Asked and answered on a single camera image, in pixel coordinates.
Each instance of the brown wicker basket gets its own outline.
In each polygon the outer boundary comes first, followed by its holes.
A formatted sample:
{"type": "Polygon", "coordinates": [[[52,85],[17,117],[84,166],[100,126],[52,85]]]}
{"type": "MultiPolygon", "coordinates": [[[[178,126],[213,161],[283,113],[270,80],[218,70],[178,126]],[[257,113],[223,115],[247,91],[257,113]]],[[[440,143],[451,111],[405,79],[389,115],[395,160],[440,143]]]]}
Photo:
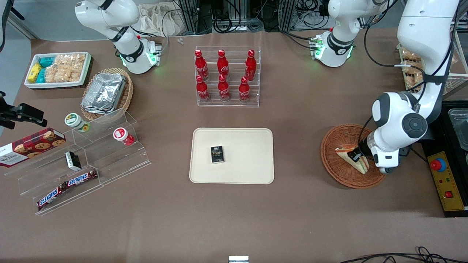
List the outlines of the brown wicker basket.
{"type": "MultiPolygon", "coordinates": [[[[98,74],[100,74],[100,73],[111,73],[111,74],[118,73],[118,74],[121,74],[122,76],[124,76],[126,78],[124,91],[122,92],[122,96],[120,97],[120,102],[119,102],[119,105],[118,105],[117,109],[124,108],[125,110],[127,110],[128,106],[130,106],[130,101],[132,100],[132,95],[133,95],[133,83],[132,83],[132,80],[130,79],[130,76],[128,75],[128,73],[125,72],[123,69],[120,69],[120,68],[108,68],[108,69],[104,69],[103,71],[99,72],[98,74]]],[[[88,85],[86,86],[85,92],[83,94],[83,98],[86,96],[86,93],[89,90],[89,86],[91,85],[91,83],[93,82],[93,80],[94,80],[94,78],[96,76],[97,76],[97,74],[94,75],[94,77],[88,82],[88,85]]],[[[84,117],[86,117],[86,119],[88,119],[90,121],[103,116],[103,114],[87,112],[83,108],[81,108],[81,111],[83,112],[84,117]]]]}
{"type": "MultiPolygon", "coordinates": [[[[369,161],[370,168],[368,172],[363,175],[335,152],[335,149],[342,145],[356,144],[361,129],[362,126],[357,124],[335,126],[325,134],[322,144],[320,145],[322,162],[330,175],[341,184],[356,189],[376,186],[385,179],[385,174],[379,171],[373,161],[369,161]]],[[[371,133],[371,131],[365,129],[362,137],[364,138],[369,133],[371,133]]]]}

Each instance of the sandwich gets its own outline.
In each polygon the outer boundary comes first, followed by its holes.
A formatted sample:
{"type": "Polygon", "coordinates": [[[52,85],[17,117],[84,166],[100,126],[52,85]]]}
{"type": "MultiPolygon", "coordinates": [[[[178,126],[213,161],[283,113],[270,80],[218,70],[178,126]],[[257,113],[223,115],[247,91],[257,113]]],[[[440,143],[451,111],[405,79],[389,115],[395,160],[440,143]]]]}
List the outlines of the sandwich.
{"type": "Polygon", "coordinates": [[[358,147],[358,145],[356,144],[346,144],[343,145],[341,148],[335,149],[335,151],[341,158],[343,158],[343,160],[351,164],[356,170],[365,175],[369,169],[369,163],[367,162],[367,158],[361,156],[359,157],[359,160],[357,162],[354,162],[348,156],[348,153],[352,152],[354,149],[356,149],[356,147],[358,147]]]}

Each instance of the table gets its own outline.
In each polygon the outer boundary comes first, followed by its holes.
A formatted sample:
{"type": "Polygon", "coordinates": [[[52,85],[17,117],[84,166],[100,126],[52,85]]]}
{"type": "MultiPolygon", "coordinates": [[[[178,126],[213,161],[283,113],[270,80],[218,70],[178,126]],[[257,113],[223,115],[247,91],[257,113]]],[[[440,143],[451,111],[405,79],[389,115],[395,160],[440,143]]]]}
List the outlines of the table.
{"type": "MultiPolygon", "coordinates": [[[[152,165],[43,217],[25,209],[31,199],[19,196],[16,180],[0,176],[0,258],[9,263],[205,263],[249,255],[253,263],[339,262],[366,254],[411,253],[422,245],[432,253],[468,259],[467,221],[441,218],[429,168],[414,154],[367,190],[340,185],[322,165],[320,142],[331,127],[363,124],[375,98],[404,87],[400,69],[369,60],[363,33],[340,68],[312,61],[305,48],[279,33],[184,37],[184,45],[172,38],[160,67],[131,75],[135,91],[129,112],[139,122],[138,135],[152,165]],[[196,45],[261,46],[260,107],[199,108],[196,45]],[[198,127],[272,130],[274,182],[190,182],[191,138],[198,127]]],[[[396,29],[371,29],[368,41],[376,60],[397,61],[396,29]]],[[[110,41],[31,43],[33,54],[90,52],[92,75],[122,67],[110,41]]],[[[16,103],[44,110],[50,127],[66,131],[63,118],[80,112],[82,92],[23,86],[16,103]]],[[[4,145],[38,129],[21,123],[5,130],[0,141],[4,145]]]]}

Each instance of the red cookie box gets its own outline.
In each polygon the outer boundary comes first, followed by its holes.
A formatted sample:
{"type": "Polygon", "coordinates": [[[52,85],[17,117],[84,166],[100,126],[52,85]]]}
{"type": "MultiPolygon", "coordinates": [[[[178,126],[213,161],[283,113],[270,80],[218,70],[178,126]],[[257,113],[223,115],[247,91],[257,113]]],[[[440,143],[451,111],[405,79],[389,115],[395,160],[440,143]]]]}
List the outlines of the red cookie box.
{"type": "Polygon", "coordinates": [[[11,167],[65,142],[62,133],[46,128],[0,148],[0,166],[11,167]]]}

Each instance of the coca-cola bottle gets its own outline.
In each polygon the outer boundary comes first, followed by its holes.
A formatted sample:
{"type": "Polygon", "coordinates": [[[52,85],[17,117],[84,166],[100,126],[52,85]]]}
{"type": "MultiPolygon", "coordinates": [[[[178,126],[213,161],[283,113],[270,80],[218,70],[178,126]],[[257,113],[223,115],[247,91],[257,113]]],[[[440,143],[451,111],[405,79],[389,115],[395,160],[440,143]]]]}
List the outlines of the coca-cola bottle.
{"type": "Polygon", "coordinates": [[[247,52],[247,60],[245,61],[245,76],[247,77],[248,81],[254,80],[255,70],[257,70],[255,51],[251,49],[247,52]]]}
{"type": "Polygon", "coordinates": [[[218,50],[218,72],[229,79],[229,62],[226,59],[226,53],[223,49],[218,50]]]}
{"type": "Polygon", "coordinates": [[[208,65],[200,49],[195,50],[195,68],[198,74],[203,77],[203,80],[206,81],[208,79],[208,65]]]}
{"type": "Polygon", "coordinates": [[[200,75],[197,76],[197,92],[201,102],[208,102],[210,100],[210,93],[208,92],[208,87],[203,81],[203,77],[200,75]]]}
{"type": "Polygon", "coordinates": [[[231,99],[231,94],[229,93],[229,84],[226,81],[225,75],[219,75],[218,90],[222,102],[228,102],[231,99]]]}
{"type": "Polygon", "coordinates": [[[250,101],[250,86],[247,83],[247,77],[241,78],[239,85],[239,98],[242,104],[247,104],[250,101]]]}

